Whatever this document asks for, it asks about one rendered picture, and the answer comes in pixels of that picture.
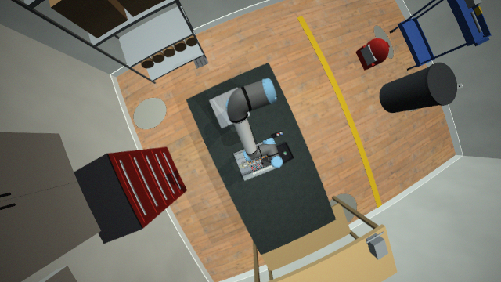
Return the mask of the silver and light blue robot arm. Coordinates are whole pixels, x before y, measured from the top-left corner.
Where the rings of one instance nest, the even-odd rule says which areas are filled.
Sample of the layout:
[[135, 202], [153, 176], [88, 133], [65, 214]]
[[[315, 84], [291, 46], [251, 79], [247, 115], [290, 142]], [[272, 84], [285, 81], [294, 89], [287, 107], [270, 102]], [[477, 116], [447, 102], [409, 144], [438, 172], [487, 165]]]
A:
[[236, 89], [226, 101], [227, 114], [243, 144], [245, 149], [243, 155], [246, 161], [252, 161], [267, 154], [269, 163], [273, 167], [282, 166], [283, 160], [280, 155], [277, 155], [279, 152], [274, 139], [266, 139], [263, 144], [256, 146], [247, 120], [247, 112], [273, 104], [276, 101], [276, 90], [269, 78]]

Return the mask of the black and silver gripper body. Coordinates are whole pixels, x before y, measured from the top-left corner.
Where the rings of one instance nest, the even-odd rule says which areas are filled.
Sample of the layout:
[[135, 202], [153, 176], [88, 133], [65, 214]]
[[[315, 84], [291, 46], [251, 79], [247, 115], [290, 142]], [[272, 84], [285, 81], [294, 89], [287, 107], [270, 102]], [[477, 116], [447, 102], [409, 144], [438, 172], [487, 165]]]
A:
[[264, 157], [264, 158], [261, 159], [261, 163], [263, 163], [262, 166], [268, 166], [268, 165], [270, 165], [268, 155], [267, 155], [267, 157]]

